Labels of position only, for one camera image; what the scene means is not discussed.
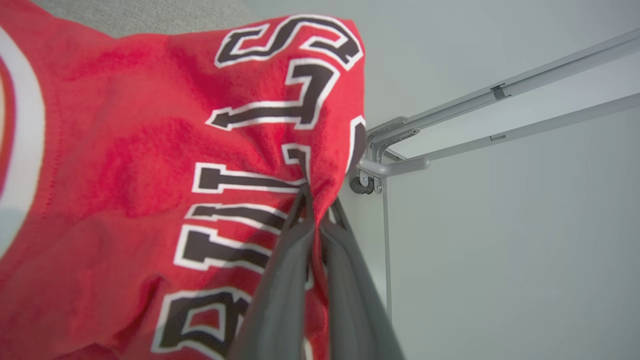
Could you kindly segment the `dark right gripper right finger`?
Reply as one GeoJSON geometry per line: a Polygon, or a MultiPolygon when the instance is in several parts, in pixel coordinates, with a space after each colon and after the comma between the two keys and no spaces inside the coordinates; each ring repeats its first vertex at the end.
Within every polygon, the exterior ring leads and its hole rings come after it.
{"type": "Polygon", "coordinates": [[[330,358],[404,360],[339,199],[320,222],[320,239],[326,251],[330,358]]]}

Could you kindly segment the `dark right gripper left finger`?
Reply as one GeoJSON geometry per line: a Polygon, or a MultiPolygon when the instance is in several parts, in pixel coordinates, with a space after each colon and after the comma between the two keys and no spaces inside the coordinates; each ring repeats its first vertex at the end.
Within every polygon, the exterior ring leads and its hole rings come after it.
{"type": "Polygon", "coordinates": [[[228,355],[229,360],[301,360],[313,199],[298,191],[228,355]]]}

